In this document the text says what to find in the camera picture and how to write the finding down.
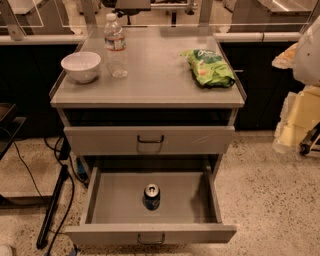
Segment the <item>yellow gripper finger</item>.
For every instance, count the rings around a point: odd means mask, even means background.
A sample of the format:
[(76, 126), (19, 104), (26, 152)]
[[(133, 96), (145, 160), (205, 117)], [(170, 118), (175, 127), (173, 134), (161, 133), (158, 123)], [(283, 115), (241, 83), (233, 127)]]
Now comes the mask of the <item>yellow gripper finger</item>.
[(272, 61), (272, 66), (279, 69), (292, 69), (294, 65), (297, 43), (294, 43)]
[(289, 92), (274, 133), (273, 149), (278, 153), (297, 150), (319, 122), (320, 87), (309, 85), (299, 93)]

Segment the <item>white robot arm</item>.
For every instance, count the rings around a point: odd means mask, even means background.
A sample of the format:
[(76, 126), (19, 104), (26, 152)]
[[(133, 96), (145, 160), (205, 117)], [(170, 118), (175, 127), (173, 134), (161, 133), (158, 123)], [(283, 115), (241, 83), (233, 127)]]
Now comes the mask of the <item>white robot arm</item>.
[(304, 88), (289, 92), (274, 133), (273, 149), (297, 150), (301, 155), (319, 150), (320, 142), (320, 17), (304, 30), (299, 41), (278, 55), (272, 65), (291, 69)]

